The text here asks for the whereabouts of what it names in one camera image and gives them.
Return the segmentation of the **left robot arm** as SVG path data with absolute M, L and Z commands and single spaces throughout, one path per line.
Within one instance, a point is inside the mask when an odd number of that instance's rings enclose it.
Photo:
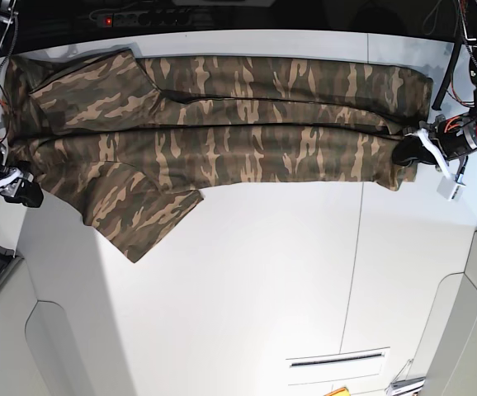
M 434 98 L 432 109 L 440 111 L 445 96 L 467 109 L 467 112 L 446 118 L 439 115 L 431 123 L 422 122 L 417 128 L 408 128 L 404 139 L 392 153 L 394 164 L 407 167 L 414 163 L 434 165 L 443 169 L 449 162 L 459 159 L 465 166 L 467 158 L 477 152 L 477 1 L 470 10 L 467 1 L 455 1 L 455 42 L 442 83 Z M 460 51 L 469 55 L 469 78 L 473 85 L 473 98 L 460 98 L 454 88 L 454 74 Z

